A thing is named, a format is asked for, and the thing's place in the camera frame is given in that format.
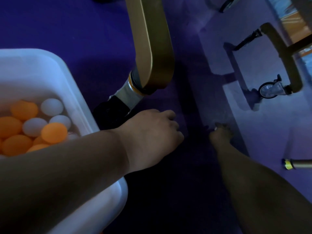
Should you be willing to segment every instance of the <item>white plastic basket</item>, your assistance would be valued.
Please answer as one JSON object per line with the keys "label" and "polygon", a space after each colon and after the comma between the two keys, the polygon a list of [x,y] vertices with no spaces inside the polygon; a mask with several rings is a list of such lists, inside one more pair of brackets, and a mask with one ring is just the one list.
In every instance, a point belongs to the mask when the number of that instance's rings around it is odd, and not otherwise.
{"label": "white plastic basket", "polygon": [[[40,103],[59,98],[76,132],[81,136],[99,131],[65,62],[40,49],[0,50],[0,115],[19,99]],[[83,204],[49,233],[99,234],[123,209],[128,195],[124,178]]]}

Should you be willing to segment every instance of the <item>orange ping pong ball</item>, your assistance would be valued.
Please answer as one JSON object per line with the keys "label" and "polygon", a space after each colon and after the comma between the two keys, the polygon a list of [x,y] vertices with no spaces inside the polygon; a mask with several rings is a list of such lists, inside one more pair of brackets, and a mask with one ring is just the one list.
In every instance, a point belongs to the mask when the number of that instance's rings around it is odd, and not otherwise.
{"label": "orange ping pong ball", "polygon": [[49,123],[42,129],[41,137],[51,144],[62,142],[67,137],[67,128],[59,122]]}
{"label": "orange ping pong ball", "polygon": [[37,144],[49,144],[48,142],[44,141],[41,135],[39,135],[35,140],[33,141],[33,146]]}
{"label": "orange ping pong ball", "polygon": [[0,117],[0,138],[8,138],[21,133],[23,124],[14,117]]}
{"label": "orange ping pong ball", "polygon": [[32,140],[25,135],[14,135],[2,143],[2,152],[7,156],[26,153],[32,146]]}
{"label": "orange ping pong ball", "polygon": [[46,147],[49,147],[49,145],[48,145],[48,144],[37,144],[37,145],[32,146],[32,147],[27,151],[27,153],[33,152],[33,151],[36,151],[36,150],[39,150],[39,149],[44,149],[44,148],[46,148]]}
{"label": "orange ping pong ball", "polygon": [[24,100],[19,100],[10,107],[12,116],[22,121],[29,120],[37,116],[39,110],[38,106],[32,102],[26,102]]}

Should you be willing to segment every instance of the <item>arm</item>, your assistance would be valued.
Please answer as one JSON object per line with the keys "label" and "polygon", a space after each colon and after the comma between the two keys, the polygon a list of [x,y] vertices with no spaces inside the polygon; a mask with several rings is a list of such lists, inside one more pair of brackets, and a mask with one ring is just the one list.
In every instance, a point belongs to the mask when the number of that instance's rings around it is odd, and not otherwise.
{"label": "arm", "polygon": [[236,150],[231,137],[221,125],[210,134],[243,232],[311,233],[311,203],[277,173]]}
{"label": "arm", "polygon": [[2,160],[1,232],[44,233],[127,173],[157,164],[183,141],[174,116],[143,111],[117,129]]}

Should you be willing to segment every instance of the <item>yellow tape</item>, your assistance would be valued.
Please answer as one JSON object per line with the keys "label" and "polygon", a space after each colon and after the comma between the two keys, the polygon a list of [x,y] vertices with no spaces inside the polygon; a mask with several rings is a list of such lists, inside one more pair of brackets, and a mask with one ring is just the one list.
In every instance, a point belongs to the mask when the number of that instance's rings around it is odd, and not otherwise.
{"label": "yellow tape", "polygon": [[287,159],[285,159],[285,168],[287,170],[293,169],[293,166],[291,165],[291,162]]}

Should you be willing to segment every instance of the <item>ping pong ball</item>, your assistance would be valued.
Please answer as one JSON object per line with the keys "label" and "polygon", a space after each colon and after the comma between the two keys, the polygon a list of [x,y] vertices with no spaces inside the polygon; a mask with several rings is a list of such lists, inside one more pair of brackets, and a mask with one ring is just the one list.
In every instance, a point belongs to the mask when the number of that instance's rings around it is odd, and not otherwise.
{"label": "ping pong ball", "polygon": [[38,137],[41,134],[41,130],[48,122],[42,118],[31,118],[24,122],[23,124],[23,132],[25,135],[30,137]]}
{"label": "ping pong ball", "polygon": [[39,135],[35,140],[33,141],[33,146],[37,144],[49,144],[48,142],[44,141],[41,135]]}
{"label": "ping pong ball", "polygon": [[6,156],[26,153],[32,146],[32,140],[25,135],[14,135],[3,141],[2,152]]}
{"label": "ping pong ball", "polygon": [[8,138],[21,132],[22,123],[14,117],[0,117],[0,138]]}
{"label": "ping pong ball", "polygon": [[41,137],[51,144],[62,142],[67,137],[67,128],[59,122],[50,123],[42,129]]}
{"label": "ping pong ball", "polygon": [[38,107],[35,103],[20,100],[11,105],[10,111],[13,117],[26,121],[37,116]]}
{"label": "ping pong ball", "polygon": [[47,148],[47,147],[49,147],[48,144],[37,144],[37,145],[32,146],[32,147],[27,151],[27,153],[33,152],[33,151],[36,151],[36,150],[39,150],[39,149],[44,149],[44,148]]}
{"label": "ping pong ball", "polygon": [[41,111],[50,117],[59,115],[64,110],[62,102],[55,98],[49,98],[41,104]]}
{"label": "ping pong ball", "polygon": [[68,132],[67,137],[66,137],[66,141],[68,140],[74,140],[74,139],[78,139],[79,135],[75,132]]}
{"label": "ping pong ball", "polygon": [[57,115],[50,119],[49,123],[59,122],[66,126],[67,130],[71,127],[71,120],[67,116]]}

